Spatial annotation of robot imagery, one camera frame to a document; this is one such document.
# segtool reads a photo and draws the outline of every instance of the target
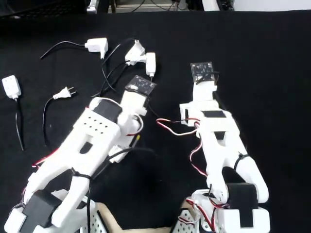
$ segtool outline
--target black fabric surface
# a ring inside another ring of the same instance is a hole
[[[51,103],[47,135],[53,148],[66,138],[72,125],[100,90],[103,77],[98,54],[76,49],[39,57],[62,40],[84,43],[107,37],[110,48],[128,37],[138,38],[157,56],[158,84],[151,105],[161,116],[178,119],[178,105],[192,92],[190,63],[212,61],[221,73],[218,94],[238,122],[249,154],[268,185],[267,208],[272,232],[302,231],[310,216],[310,54],[311,12],[287,13],[136,13],[59,17],[37,21],[0,21],[0,77],[15,74],[22,88],[24,152],[14,125],[15,103],[0,91],[0,215],[1,228],[10,208],[33,171],[33,161],[47,155],[41,133],[45,102],[64,86],[78,94]],[[124,60],[129,46],[111,59],[111,67]],[[135,74],[145,77],[144,65],[130,67],[118,90]],[[108,97],[119,100],[118,95]],[[92,198],[105,203],[126,229],[170,226],[183,199],[206,188],[188,162],[197,145],[194,136],[175,137],[158,127],[155,117],[144,118],[140,146],[158,156],[130,153],[113,164],[94,185]],[[174,125],[177,131],[189,128]],[[202,152],[196,163],[205,166]],[[226,170],[227,181],[236,176]],[[68,186],[64,175],[54,187]]]

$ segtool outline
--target robotic arm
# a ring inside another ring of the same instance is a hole
[[[86,225],[86,207],[80,208],[89,190],[92,176],[106,158],[119,162],[134,137],[141,131],[145,101],[156,85],[139,76],[129,83],[121,103],[94,98],[59,147],[37,172],[24,190],[22,207],[14,208],[5,224],[8,233],[73,233]],[[86,153],[82,148],[88,146]],[[72,169],[69,191],[49,193],[46,185],[59,174]],[[90,202],[91,215],[96,204]]]
[[[247,154],[231,113],[219,108],[213,99],[217,72],[213,71],[212,63],[191,64],[191,70],[193,101],[181,104],[180,113],[181,119],[190,119],[182,124],[197,129],[207,163],[209,188],[195,191],[188,200],[197,214],[195,232],[267,233],[269,212],[258,204],[268,200],[268,188],[255,161]],[[245,183],[225,183],[222,175],[225,166],[234,169]],[[209,223],[208,227],[202,227],[204,222]]]

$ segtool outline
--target white plug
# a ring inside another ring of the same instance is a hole
[[[18,80],[15,75],[2,79],[2,84],[6,95],[11,99],[17,99],[21,95]]]
[[[108,41],[107,38],[93,38],[87,40],[84,46],[88,49],[89,52],[100,52],[101,59],[104,59],[108,50]]]
[[[70,90],[72,90],[72,89],[73,89],[73,87],[71,87],[71,88],[65,87],[63,90],[61,90],[57,94],[53,95],[53,99],[56,100],[59,98],[70,98],[73,94],[76,93],[76,91],[70,92]]]
[[[156,72],[156,54],[154,52],[146,53],[146,74],[150,76],[151,81]]]
[[[126,54],[125,60],[129,61],[127,62],[128,65],[133,66],[140,60],[140,56],[143,56],[144,54],[145,48],[141,45],[139,40],[135,40],[134,45]]]

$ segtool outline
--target black circuit board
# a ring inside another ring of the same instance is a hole
[[[190,66],[194,83],[214,80],[212,62],[191,63]]]
[[[155,87],[156,84],[153,83],[152,81],[144,79],[139,75],[135,75],[135,77],[125,87],[125,90],[149,96]]]

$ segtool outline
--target two-prong plug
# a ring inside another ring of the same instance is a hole
[[[73,94],[77,93],[76,91],[71,92],[72,89],[73,87],[71,88],[65,87],[63,90],[53,95],[53,99],[56,100],[60,98],[70,98]]]

